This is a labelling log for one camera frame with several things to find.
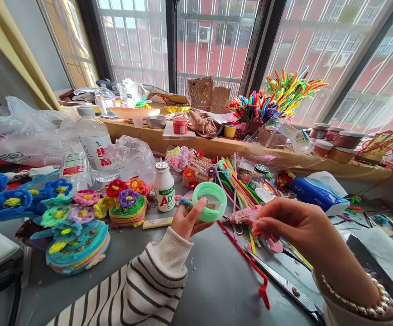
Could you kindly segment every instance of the colorful coiled coaster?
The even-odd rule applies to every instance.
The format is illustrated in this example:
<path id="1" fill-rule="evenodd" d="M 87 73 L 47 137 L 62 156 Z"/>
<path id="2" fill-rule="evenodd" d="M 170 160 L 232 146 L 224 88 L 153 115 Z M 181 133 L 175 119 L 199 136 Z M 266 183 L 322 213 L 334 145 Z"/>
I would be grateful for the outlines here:
<path id="1" fill-rule="evenodd" d="M 107 225 L 102 221 L 90 222 L 90 231 L 82 234 L 77 241 L 68 243 L 58 252 L 50 253 L 55 241 L 46 251 L 46 261 L 55 272 L 75 275 L 97 265 L 105 257 L 110 243 Z"/>
<path id="2" fill-rule="evenodd" d="M 137 227 L 144 223 L 147 211 L 147 197 L 139 195 L 136 202 L 128 207 L 116 205 L 109 209 L 109 217 L 113 227 Z"/>

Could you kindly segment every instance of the white sweater sleeve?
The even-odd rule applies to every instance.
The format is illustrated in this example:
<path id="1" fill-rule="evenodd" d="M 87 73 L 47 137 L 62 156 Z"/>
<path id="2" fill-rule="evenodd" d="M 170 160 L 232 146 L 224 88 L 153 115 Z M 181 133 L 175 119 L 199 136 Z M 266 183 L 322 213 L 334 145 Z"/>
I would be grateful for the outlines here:
<path id="1" fill-rule="evenodd" d="M 187 279 L 193 243 L 171 227 L 159 244 L 109 276 L 56 316 L 53 325 L 169 325 Z"/>

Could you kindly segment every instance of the scissors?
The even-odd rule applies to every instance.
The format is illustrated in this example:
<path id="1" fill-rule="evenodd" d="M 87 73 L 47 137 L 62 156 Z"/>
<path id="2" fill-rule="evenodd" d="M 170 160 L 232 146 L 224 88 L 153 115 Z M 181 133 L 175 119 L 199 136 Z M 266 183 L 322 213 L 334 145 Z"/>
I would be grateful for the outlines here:
<path id="1" fill-rule="evenodd" d="M 318 326 L 326 326 L 323 313 L 304 293 L 300 292 L 291 282 L 283 278 L 272 268 L 266 265 L 260 258 L 254 255 L 248 248 L 244 248 L 251 258 L 269 275 L 279 286 L 281 286 L 311 317 Z"/>

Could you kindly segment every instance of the red pipe cleaner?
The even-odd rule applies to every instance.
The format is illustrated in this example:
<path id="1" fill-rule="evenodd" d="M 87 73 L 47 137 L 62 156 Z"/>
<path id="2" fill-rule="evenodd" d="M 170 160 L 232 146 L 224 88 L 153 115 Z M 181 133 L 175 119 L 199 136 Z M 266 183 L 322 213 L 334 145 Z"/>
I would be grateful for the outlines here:
<path id="1" fill-rule="evenodd" d="M 252 266 L 253 269 L 263 278 L 263 285 L 259 287 L 259 296 L 263 299 L 264 305 L 268 310 L 270 310 L 270 303 L 266 289 L 268 288 L 268 277 L 253 263 L 251 258 L 243 251 L 236 240 L 231 236 L 230 232 L 223 226 L 223 224 L 218 220 L 219 226 L 224 230 L 225 234 L 230 238 L 231 242 L 237 247 L 237 249 L 245 257 L 246 261 Z"/>

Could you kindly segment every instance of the person's right hand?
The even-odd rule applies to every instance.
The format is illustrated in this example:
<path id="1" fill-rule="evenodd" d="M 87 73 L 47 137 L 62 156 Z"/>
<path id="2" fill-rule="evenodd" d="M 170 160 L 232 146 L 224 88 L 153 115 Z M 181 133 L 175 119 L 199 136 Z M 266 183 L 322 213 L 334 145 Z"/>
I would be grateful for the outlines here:
<path id="1" fill-rule="evenodd" d="M 290 242 L 314 267 L 316 277 L 321 280 L 323 274 L 347 300 L 365 307 L 379 302 L 377 287 L 319 206 L 275 198 L 261 209 L 253 231 Z"/>

